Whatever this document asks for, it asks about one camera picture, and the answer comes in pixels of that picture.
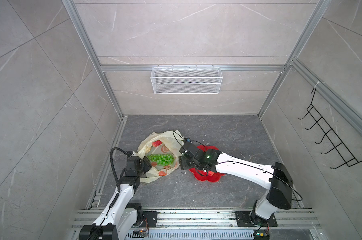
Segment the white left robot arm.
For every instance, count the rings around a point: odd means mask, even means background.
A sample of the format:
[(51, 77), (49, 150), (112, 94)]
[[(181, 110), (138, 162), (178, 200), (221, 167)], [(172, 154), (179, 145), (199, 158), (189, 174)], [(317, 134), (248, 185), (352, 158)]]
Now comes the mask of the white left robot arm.
[(100, 216), (91, 224), (84, 225), (79, 232), (80, 240), (123, 240), (133, 226), (140, 226), (143, 221), (141, 204), (131, 204), (142, 175), (152, 168), (146, 157), (131, 156), (113, 197)]

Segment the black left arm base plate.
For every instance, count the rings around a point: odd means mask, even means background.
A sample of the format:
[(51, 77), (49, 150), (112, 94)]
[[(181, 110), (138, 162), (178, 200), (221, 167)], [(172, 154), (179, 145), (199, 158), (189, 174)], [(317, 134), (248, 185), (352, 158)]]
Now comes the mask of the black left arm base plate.
[(143, 211), (138, 212), (138, 219), (133, 224), (134, 228), (155, 228), (157, 226), (159, 212)]

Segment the red fake strawberry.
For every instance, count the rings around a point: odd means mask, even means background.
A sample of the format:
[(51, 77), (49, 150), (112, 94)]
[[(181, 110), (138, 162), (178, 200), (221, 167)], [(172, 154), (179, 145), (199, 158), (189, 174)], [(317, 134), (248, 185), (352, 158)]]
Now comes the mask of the red fake strawberry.
[(155, 142), (152, 142), (152, 147), (156, 148), (156, 147), (158, 147), (158, 146), (160, 146), (160, 145), (162, 145), (162, 144), (163, 144), (162, 141), (157, 140), (157, 141), (155, 141)]

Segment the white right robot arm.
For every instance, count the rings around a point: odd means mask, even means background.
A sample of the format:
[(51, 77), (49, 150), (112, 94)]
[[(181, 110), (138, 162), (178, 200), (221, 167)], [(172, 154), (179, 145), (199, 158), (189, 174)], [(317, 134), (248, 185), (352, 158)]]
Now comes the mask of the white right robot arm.
[(234, 158), (219, 150), (209, 149), (204, 152), (194, 147), (182, 147), (180, 153), (179, 162), (183, 170), (195, 168), (197, 174), (214, 172), (233, 175), (266, 189), (250, 213), (249, 219), (253, 225), (266, 224), (279, 209), (292, 208), (293, 180), (281, 163), (260, 165)]

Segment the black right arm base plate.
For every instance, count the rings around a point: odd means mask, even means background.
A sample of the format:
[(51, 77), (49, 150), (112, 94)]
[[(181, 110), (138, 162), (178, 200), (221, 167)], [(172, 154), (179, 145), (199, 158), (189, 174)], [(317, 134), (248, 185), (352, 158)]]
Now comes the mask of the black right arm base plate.
[(275, 215), (267, 220), (253, 214), (252, 211), (234, 211), (238, 227), (277, 227)]

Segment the red flower-shaped plate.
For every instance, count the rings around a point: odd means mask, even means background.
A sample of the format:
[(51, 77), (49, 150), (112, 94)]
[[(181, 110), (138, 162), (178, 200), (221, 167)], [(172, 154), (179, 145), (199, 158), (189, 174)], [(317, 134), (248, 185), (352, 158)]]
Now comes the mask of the red flower-shaped plate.
[[(203, 146), (203, 145), (199, 145), (198, 146), (198, 149), (202, 150), (203, 152), (206, 152), (207, 150), (219, 150), (218, 148), (214, 147), (214, 146)], [(212, 171), (209, 171), (208, 173), (205, 173), (203, 171), (199, 171), (199, 170), (196, 170), (195, 168), (192, 168), (192, 169), (189, 169), (190, 172), (193, 173), (194, 177), (200, 181), (200, 182), (203, 182), (203, 181), (209, 181), (211, 183), (216, 183), (220, 180), (220, 178), (222, 176), (224, 176), (225, 174), (222, 174), (222, 173), (215, 173), (215, 172), (212, 172)]]

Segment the cream plastic bag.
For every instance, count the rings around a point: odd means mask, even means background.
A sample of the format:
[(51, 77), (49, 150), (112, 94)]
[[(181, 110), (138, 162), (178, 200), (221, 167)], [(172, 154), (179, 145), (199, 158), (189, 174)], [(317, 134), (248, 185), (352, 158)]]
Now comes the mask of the cream plastic bag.
[(141, 177), (141, 182), (151, 183), (170, 175), (180, 166), (179, 150), (183, 139), (179, 131), (167, 131), (161, 134), (152, 133), (140, 143), (134, 155), (140, 158), (147, 157), (152, 167)]

